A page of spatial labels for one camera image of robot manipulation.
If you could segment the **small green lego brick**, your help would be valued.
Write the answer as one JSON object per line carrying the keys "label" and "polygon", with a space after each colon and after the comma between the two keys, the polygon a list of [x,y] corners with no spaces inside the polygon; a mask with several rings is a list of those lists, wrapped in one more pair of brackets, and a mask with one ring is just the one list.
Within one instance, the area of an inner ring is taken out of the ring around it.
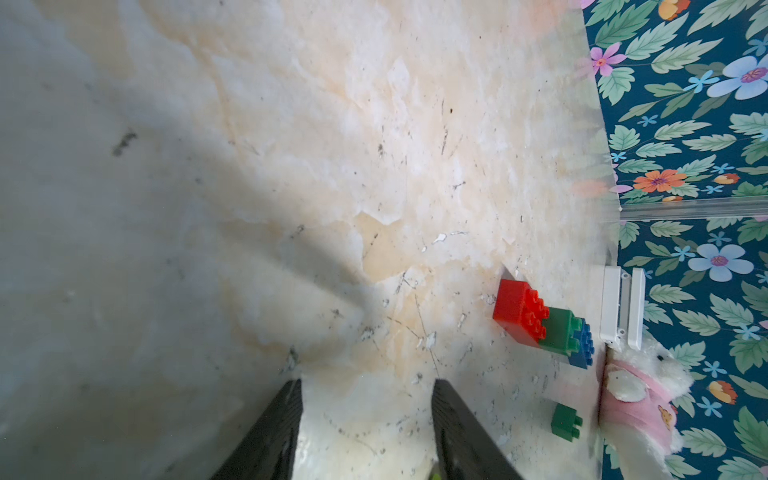
{"label": "small green lego brick", "polygon": [[580,417],[574,408],[558,403],[554,410],[550,429],[551,433],[568,442],[579,439],[583,418]]}
{"label": "small green lego brick", "polygon": [[538,346],[546,351],[570,357],[580,353],[584,320],[571,310],[550,307],[549,316],[542,321],[545,337]]}

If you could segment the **red lego brick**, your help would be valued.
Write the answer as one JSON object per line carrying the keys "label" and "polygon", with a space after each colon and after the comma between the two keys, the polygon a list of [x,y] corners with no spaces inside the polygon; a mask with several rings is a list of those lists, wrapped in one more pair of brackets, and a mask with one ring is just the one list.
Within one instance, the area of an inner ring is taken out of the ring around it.
{"label": "red lego brick", "polygon": [[549,315],[549,308],[527,282],[500,281],[492,318],[517,343],[538,348],[546,338],[544,320]]}

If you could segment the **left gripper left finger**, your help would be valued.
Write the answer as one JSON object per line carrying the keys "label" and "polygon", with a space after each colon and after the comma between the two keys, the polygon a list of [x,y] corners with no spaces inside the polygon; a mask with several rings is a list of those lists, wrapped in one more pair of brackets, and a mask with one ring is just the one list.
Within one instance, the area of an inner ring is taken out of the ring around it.
{"label": "left gripper left finger", "polygon": [[291,479],[302,414],[302,381],[288,381],[211,478]]}

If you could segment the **blue lego brick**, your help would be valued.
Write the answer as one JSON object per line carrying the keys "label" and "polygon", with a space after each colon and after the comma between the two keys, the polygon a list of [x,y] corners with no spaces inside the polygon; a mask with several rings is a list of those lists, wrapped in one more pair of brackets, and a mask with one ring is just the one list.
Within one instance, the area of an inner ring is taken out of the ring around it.
{"label": "blue lego brick", "polygon": [[594,362],[595,347],[591,333],[590,325],[582,320],[582,326],[575,331],[573,338],[578,341],[577,351],[573,351],[568,356],[569,364],[585,370],[588,370]]}

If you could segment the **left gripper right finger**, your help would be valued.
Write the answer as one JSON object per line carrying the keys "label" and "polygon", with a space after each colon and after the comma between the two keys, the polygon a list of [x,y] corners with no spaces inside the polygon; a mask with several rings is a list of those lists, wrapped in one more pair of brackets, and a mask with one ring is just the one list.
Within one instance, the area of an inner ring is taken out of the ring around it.
{"label": "left gripper right finger", "polygon": [[435,380],[431,413],[441,479],[522,479],[448,380]]}

